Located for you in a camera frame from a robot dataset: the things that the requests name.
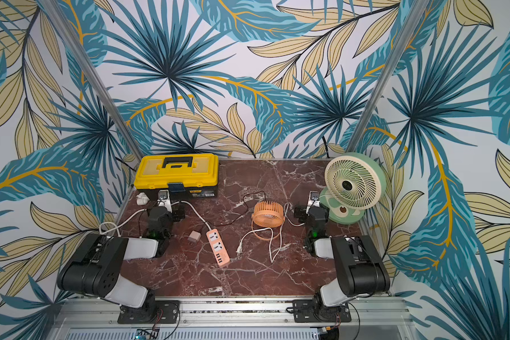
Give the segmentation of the pink USB charger adapter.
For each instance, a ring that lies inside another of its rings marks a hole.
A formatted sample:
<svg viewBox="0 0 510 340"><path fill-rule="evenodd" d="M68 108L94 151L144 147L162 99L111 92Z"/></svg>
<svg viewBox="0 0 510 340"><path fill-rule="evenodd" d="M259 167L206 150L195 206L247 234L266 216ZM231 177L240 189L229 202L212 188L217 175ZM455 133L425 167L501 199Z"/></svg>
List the pink USB charger adapter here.
<svg viewBox="0 0 510 340"><path fill-rule="evenodd" d="M196 244L201 239L201 233L197 231L192 231L188 236L188 241Z"/></svg>

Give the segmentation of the pink power strip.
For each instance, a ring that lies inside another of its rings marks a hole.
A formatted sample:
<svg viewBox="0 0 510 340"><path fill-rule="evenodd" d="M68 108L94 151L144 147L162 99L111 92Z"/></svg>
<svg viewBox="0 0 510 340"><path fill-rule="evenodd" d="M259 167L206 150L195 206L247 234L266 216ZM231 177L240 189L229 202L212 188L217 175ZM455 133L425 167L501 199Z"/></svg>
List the pink power strip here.
<svg viewBox="0 0 510 340"><path fill-rule="evenodd" d="M220 268L227 266L230 263L230 257L218 230L209 230L206 236L218 266Z"/></svg>

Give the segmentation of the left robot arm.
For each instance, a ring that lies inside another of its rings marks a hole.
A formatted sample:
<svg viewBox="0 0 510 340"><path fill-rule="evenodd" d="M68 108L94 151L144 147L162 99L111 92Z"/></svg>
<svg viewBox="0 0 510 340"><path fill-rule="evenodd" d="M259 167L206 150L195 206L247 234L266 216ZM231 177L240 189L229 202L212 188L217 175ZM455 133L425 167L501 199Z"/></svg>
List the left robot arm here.
<svg viewBox="0 0 510 340"><path fill-rule="evenodd" d="M159 203L150 208L142 237L105 234L87 236L58 275L60 290L100 298L119 306L119 324L176 324L177 300L157 300L155 292L121 275L123 262L164 256L175 222L185 218L184 208Z"/></svg>

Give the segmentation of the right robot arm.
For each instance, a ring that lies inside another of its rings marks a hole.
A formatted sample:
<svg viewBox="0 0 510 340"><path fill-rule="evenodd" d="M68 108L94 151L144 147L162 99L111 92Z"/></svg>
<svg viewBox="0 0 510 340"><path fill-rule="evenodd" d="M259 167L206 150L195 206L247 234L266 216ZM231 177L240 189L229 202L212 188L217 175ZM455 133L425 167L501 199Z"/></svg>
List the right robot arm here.
<svg viewBox="0 0 510 340"><path fill-rule="evenodd" d="M318 288L312 298L292 302L288 312L296 323L350 322L351 301L389 291L389 274L369 236L327 236L327 208L297 207L294 217L307 229L306 250L317 258L332 260L337 275Z"/></svg>

